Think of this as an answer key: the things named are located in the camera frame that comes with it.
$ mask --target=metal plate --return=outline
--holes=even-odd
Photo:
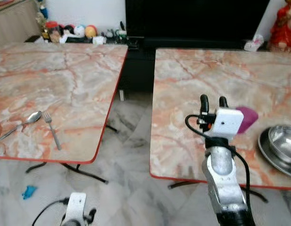
[[[261,153],[274,167],[276,167],[278,170],[280,170],[281,172],[291,177],[291,165],[279,159],[271,150],[269,137],[268,137],[269,130],[270,128],[267,128],[258,137],[258,146],[261,150]]]
[[[291,163],[291,126],[274,126],[269,130],[269,142],[274,153]]]

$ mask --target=statue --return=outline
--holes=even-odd
[[[269,47],[271,51],[291,52],[291,0],[277,12],[276,22],[271,29]]]

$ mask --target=wall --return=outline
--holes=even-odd
[[[256,34],[261,34],[265,40],[269,40],[271,36],[270,30],[276,20],[277,11],[285,5],[286,2],[284,0],[270,0]]]
[[[125,24],[125,0],[46,0],[49,20],[59,24],[89,25],[99,31]]]

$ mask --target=metal fork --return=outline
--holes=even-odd
[[[56,143],[56,146],[57,146],[57,149],[61,150],[61,146],[59,144],[59,140],[58,140],[58,138],[57,138],[57,136],[55,134],[54,129],[51,126],[52,118],[50,117],[50,115],[49,115],[49,113],[47,111],[43,112],[42,114],[44,116],[45,122],[48,123],[49,126],[50,126],[51,132],[53,134],[53,137],[54,137],[54,140],[55,140],[55,143]]]

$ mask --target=spoon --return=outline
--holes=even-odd
[[[26,124],[30,124],[30,123],[33,123],[33,122],[36,122],[37,120],[40,119],[42,115],[42,112],[41,111],[38,111],[38,112],[34,112],[32,113],[25,122],[22,122],[21,124],[15,126],[12,130],[10,130],[9,132],[5,133],[3,136],[0,137],[0,140],[6,138],[7,136],[9,136],[11,133],[13,133],[18,127],[20,126],[24,126]]]

